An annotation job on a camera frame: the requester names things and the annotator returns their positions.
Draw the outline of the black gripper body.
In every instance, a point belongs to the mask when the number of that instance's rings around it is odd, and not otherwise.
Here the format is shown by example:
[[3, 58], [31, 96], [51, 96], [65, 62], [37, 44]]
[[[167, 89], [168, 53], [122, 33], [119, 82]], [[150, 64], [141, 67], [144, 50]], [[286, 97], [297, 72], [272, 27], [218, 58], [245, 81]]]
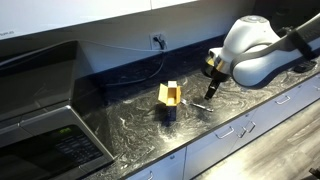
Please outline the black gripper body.
[[229, 79], [227, 74], [221, 73], [216, 69], [214, 59], [211, 56], [205, 58], [205, 63], [202, 66], [201, 71], [205, 76], [215, 81], [226, 82]]

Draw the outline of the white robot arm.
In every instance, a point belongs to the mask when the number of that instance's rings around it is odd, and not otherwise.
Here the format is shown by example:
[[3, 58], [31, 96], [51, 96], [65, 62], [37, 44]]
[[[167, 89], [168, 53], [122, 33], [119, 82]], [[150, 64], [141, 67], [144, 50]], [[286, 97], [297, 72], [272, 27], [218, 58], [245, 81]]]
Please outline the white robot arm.
[[320, 14], [280, 37], [270, 22], [258, 15], [239, 18], [223, 45], [209, 50], [212, 81], [205, 94], [210, 99], [219, 85], [233, 79], [249, 89], [261, 89], [281, 72], [319, 56]]

